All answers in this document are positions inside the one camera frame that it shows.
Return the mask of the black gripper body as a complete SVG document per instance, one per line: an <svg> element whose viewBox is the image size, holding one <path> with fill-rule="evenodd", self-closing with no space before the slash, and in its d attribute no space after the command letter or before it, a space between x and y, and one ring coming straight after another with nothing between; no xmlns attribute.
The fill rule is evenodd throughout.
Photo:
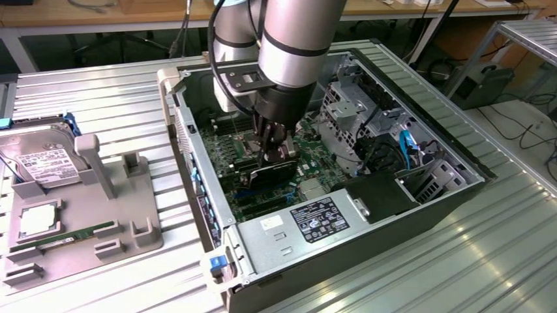
<svg viewBox="0 0 557 313"><path fill-rule="evenodd" d="M303 117L317 82L299 87L273 86L256 91L254 104L254 126L275 122L285 127L294 127Z"/></svg>

